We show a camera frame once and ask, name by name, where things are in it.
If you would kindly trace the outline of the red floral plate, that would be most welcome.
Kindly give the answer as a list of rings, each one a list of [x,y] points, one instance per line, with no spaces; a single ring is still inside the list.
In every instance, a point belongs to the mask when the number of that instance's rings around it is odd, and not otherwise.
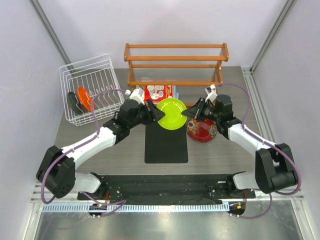
[[[199,142],[207,143],[213,140],[217,133],[216,123],[210,119],[190,119],[186,124],[186,132],[190,138]]]

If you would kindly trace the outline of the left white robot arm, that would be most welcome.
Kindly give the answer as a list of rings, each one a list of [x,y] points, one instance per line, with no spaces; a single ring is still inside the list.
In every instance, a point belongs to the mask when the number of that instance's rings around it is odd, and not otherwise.
[[[50,147],[41,162],[36,178],[41,182],[41,197],[49,190],[57,199],[70,192],[82,192],[100,200],[107,192],[102,180],[95,173],[77,173],[77,168],[97,153],[110,148],[129,134],[137,125],[148,125],[165,116],[150,100],[139,103],[125,100],[113,118],[108,120],[96,133],[72,145]]]

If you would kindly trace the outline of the dark teal plate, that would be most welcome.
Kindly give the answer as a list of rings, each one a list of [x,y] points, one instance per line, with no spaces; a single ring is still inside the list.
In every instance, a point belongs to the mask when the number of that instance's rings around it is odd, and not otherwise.
[[[74,92],[69,92],[66,97],[68,105],[76,114],[82,115],[85,113],[85,107]]]

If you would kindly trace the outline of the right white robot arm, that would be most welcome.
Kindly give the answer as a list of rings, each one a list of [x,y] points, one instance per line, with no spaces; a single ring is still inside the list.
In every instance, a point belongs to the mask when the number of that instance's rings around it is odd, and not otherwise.
[[[198,120],[212,120],[217,131],[226,139],[238,144],[254,158],[254,170],[232,175],[226,184],[226,193],[233,198],[244,189],[259,189],[265,194],[281,193],[282,189],[300,187],[301,179],[295,167],[291,148],[285,144],[268,141],[251,131],[234,116],[230,96],[221,94],[215,105],[200,98],[194,106],[182,112],[184,116]]]

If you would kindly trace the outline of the lime green plate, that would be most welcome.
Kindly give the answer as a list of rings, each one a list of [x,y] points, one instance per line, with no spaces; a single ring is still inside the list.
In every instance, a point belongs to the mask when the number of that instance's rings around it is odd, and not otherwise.
[[[157,104],[157,108],[165,113],[157,123],[166,130],[178,130],[187,122],[188,117],[182,114],[187,107],[177,98],[163,99]]]

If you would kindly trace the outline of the orange plate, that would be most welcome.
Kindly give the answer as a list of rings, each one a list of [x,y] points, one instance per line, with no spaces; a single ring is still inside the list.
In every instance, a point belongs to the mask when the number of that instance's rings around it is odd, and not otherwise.
[[[80,102],[84,106],[84,108],[88,111],[95,110],[95,105],[91,106],[93,98],[90,96],[89,92],[82,86],[77,88],[77,94]]]

